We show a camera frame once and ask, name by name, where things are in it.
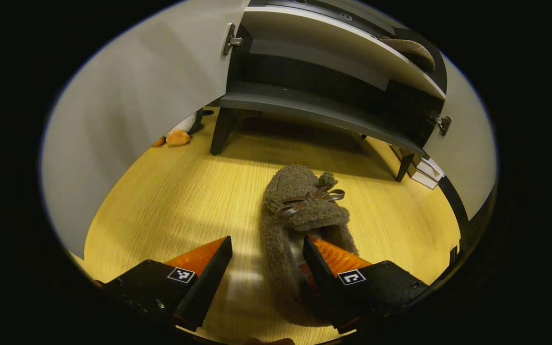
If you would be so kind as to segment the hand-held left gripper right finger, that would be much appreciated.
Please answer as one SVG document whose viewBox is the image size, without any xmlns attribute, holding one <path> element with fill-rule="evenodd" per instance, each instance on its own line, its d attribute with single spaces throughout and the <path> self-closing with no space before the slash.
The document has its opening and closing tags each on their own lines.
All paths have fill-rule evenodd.
<svg viewBox="0 0 552 345">
<path fill-rule="evenodd" d="M 333 273 L 324 255 L 327 242 L 305 236 L 303 255 L 320 292 L 320 306 L 344 334 L 407 310 L 429 286 L 390 261 Z"/>
</svg>

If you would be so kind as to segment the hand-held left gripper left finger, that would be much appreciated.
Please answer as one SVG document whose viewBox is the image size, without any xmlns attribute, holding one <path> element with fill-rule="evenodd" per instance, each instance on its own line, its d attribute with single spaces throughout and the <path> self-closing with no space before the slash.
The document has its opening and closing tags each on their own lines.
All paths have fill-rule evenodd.
<svg viewBox="0 0 552 345">
<path fill-rule="evenodd" d="M 232 258 L 230 236 L 166 262 L 144 260 L 101 287 L 152 318 L 189 331 L 202 327 Z"/>
</svg>

